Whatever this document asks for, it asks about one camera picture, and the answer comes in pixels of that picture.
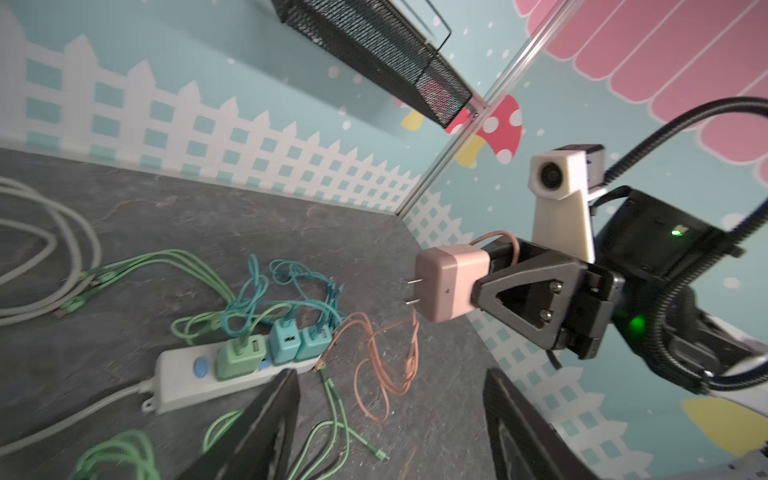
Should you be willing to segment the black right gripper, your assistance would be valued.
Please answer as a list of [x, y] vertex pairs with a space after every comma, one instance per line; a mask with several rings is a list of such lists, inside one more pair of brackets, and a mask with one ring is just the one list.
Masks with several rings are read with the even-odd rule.
[[544, 350], [593, 359], [625, 286], [622, 274], [538, 245], [477, 280], [474, 306]]

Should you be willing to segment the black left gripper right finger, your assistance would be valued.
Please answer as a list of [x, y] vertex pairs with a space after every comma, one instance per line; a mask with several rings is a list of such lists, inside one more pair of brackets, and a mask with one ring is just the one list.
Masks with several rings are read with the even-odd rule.
[[483, 405], [498, 479], [596, 477], [499, 368], [486, 371]]

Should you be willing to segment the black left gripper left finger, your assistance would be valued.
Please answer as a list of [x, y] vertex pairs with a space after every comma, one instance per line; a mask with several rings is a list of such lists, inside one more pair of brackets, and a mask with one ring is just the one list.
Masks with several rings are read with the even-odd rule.
[[300, 403], [298, 373], [271, 380], [182, 479], [286, 479]]

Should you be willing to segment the green plug adapter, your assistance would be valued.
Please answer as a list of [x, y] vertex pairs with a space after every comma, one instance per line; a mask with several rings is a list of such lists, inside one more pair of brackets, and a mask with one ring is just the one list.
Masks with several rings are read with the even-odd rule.
[[216, 378], [224, 381], [254, 373], [260, 368], [266, 356], [267, 346], [264, 335], [229, 339], [217, 352]]

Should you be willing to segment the pink plug adapter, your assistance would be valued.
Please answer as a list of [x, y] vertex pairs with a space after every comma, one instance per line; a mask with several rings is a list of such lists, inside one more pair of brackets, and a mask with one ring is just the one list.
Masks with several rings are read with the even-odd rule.
[[416, 255], [414, 275], [406, 283], [413, 287], [404, 300], [416, 313], [433, 323], [442, 323], [476, 309], [471, 295], [474, 284], [491, 271], [491, 256], [480, 247], [486, 240], [503, 238], [512, 246], [512, 264], [518, 261], [518, 239], [506, 231], [493, 231], [468, 244], [436, 246]]

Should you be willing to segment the small white blue power strip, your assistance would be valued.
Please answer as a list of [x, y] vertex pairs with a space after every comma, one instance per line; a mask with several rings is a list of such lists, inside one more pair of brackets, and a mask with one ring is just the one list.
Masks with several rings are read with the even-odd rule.
[[243, 369], [242, 363], [229, 361], [234, 352], [230, 342], [177, 348], [162, 352], [156, 360], [154, 376], [141, 388], [150, 397], [141, 405], [144, 413], [164, 414], [267, 384], [284, 370], [310, 371], [316, 357], [276, 364], [265, 336], [250, 338], [255, 355]]

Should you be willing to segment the teal plug adapter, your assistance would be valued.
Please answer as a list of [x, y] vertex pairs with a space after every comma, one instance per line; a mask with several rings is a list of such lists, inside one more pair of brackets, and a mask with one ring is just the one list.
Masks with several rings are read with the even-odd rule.
[[296, 361], [317, 358], [324, 353], [333, 339], [332, 330], [327, 325], [313, 325], [299, 332], [299, 349]]
[[275, 321], [272, 324], [268, 342], [273, 365], [292, 362], [301, 345], [296, 320], [288, 318]]

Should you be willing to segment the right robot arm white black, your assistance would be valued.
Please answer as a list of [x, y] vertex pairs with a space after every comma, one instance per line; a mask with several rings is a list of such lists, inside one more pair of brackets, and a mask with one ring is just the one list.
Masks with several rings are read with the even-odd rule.
[[688, 127], [725, 114], [765, 117], [767, 102], [731, 97], [688, 110], [612, 166], [600, 144], [570, 144], [531, 160], [533, 238], [491, 233], [473, 246], [487, 266], [467, 276], [469, 304], [546, 351], [595, 357], [614, 325], [659, 377], [697, 395], [767, 411], [767, 350], [701, 310], [693, 282], [767, 222], [758, 206], [714, 227], [618, 178]]

